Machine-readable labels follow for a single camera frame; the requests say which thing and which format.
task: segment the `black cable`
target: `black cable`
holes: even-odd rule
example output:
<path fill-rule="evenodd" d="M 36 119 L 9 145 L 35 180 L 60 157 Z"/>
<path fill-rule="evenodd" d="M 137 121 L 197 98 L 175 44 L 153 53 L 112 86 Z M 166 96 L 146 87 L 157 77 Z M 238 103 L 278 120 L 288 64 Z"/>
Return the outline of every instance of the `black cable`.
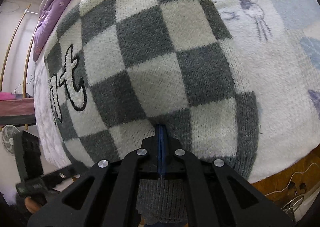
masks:
<path fill-rule="evenodd" d="M 7 11 L 0 11 L 0 13 L 13 13 L 13 12 L 18 11 L 18 10 L 20 9 L 20 5 L 18 5 L 18 4 L 17 4 L 17 3 L 15 3 L 15 2 L 11 2 L 11 1 L 4 1 L 3 3 L 12 3 L 12 4 L 16 4 L 16 5 L 18 6 L 18 8 L 17 8 L 17 9 L 15 9 L 15 10 L 13 10 L 13 11 L 9 11 L 9 12 L 7 12 Z"/>
<path fill-rule="evenodd" d="M 27 84 L 27 85 L 30 85 L 30 84 L 31 84 L 31 81 L 33 81 L 33 84 L 35 83 L 35 81 L 33 80 L 32 75 L 31 75 L 31 80 L 30 80 L 30 82 L 29 82 L 29 83 L 26 83 L 26 84 Z M 20 85 L 18 85 L 18 86 L 15 88 L 14 93 L 16 92 L 17 88 L 18 88 L 19 86 L 21 86 L 21 85 L 23 85 L 23 83 L 20 84 Z"/>

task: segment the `gray and white checkered sweater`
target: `gray and white checkered sweater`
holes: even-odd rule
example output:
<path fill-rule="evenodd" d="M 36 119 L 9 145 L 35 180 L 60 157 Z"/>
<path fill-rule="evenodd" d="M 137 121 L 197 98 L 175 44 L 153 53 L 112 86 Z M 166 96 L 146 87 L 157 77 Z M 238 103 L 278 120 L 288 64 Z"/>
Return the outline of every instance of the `gray and white checkered sweater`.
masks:
<path fill-rule="evenodd" d="M 72 162 L 122 159 L 162 123 L 199 158 L 249 176 L 256 98 L 211 0 L 81 0 L 44 55 Z M 186 220 L 181 182 L 142 181 L 137 208 L 147 223 Z"/>

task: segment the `blue strip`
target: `blue strip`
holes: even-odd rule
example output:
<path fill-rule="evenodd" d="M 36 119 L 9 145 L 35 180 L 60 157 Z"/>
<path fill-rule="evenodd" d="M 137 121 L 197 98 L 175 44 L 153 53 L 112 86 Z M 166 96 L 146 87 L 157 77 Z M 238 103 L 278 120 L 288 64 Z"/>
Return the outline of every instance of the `blue strip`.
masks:
<path fill-rule="evenodd" d="M 157 125 L 159 128 L 158 136 L 157 136 L 157 144 L 158 144 L 158 174 L 160 177 L 166 173 L 166 165 L 165 165 L 165 146 L 164 146 L 164 130 L 162 125 Z"/>

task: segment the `white wall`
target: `white wall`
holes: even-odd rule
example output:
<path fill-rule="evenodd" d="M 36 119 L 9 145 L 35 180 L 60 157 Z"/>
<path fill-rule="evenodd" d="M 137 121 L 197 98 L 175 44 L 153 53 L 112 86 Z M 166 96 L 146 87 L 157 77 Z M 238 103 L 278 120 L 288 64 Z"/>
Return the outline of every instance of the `white wall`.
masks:
<path fill-rule="evenodd" d="M 31 3 L 29 10 L 38 12 L 41 1 L 42 0 L 5 0 L 0 6 L 0 68 L 2 68 L 11 36 L 24 10 Z M 37 22 L 38 16 L 36 14 L 27 13 L 18 29 L 5 68 L 3 92 L 14 92 L 15 88 L 23 82 L 26 55 Z M 31 51 L 27 82 L 30 82 L 31 75 L 34 76 L 34 67 L 35 63 L 32 60 Z M 22 93 L 22 85 L 18 87 L 17 92 Z M 33 82 L 31 85 L 27 85 L 27 93 L 33 95 Z M 38 136 L 36 126 L 30 126 L 28 131 Z M 44 159 L 44 156 L 41 157 L 41 160 L 45 173 L 56 170 L 53 165 Z M 4 194 L 8 202 L 12 201 L 12 197 L 16 192 L 15 184 L 18 182 L 20 182 L 20 178 L 15 158 L 6 152 L 2 142 L 0 142 L 0 191 Z"/>
<path fill-rule="evenodd" d="M 25 130 L 24 127 L 18 128 L 20 131 Z M 29 130 L 27 130 L 27 132 L 38 136 L 36 126 L 29 126 Z M 51 165 L 47 162 L 43 155 L 41 156 L 41 163 L 42 168 L 44 170 L 44 174 L 48 174 L 57 170 L 57 168 L 54 165 Z M 2 142 L 0 142 L 0 192 L 4 194 L 4 198 L 7 201 L 7 203 L 14 203 L 14 197 L 16 193 L 15 185 L 19 182 L 21 181 L 15 158 L 4 149 Z"/>
<path fill-rule="evenodd" d="M 5 0 L 0 6 L 0 67 L 2 68 L 5 53 L 12 34 L 25 9 L 31 3 L 30 11 L 38 13 L 42 0 Z M 33 31 L 38 22 L 38 15 L 26 13 L 14 37 L 4 72 L 2 92 L 14 92 L 15 88 L 23 82 L 24 66 Z M 34 77 L 35 63 L 29 60 L 27 82 Z M 22 93 L 22 85 L 17 89 Z M 27 85 L 27 93 L 33 95 L 33 82 Z"/>

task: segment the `wooden furniture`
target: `wooden furniture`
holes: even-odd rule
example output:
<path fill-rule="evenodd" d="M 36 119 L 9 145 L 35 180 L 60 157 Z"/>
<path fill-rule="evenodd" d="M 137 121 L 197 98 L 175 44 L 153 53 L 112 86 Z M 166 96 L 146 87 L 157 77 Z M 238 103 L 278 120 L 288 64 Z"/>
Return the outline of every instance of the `wooden furniture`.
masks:
<path fill-rule="evenodd" d="M 0 101 L 0 127 L 12 124 L 23 126 L 36 125 L 33 98 Z"/>
<path fill-rule="evenodd" d="M 291 167 L 252 185 L 263 194 L 267 194 L 275 190 L 282 190 L 287 186 L 294 172 L 303 172 L 307 170 L 312 163 L 317 163 L 320 166 L 320 145 Z M 317 165 L 312 165 L 304 174 L 295 174 L 291 181 L 295 183 L 297 194 L 315 189 L 320 186 L 320 168 Z M 300 185 L 302 183 L 306 185 L 305 190 L 300 189 Z M 294 188 L 290 190 L 287 188 L 281 193 L 269 195 L 268 198 L 274 202 L 285 200 L 286 198 L 287 200 L 290 200 L 293 198 L 294 193 Z"/>

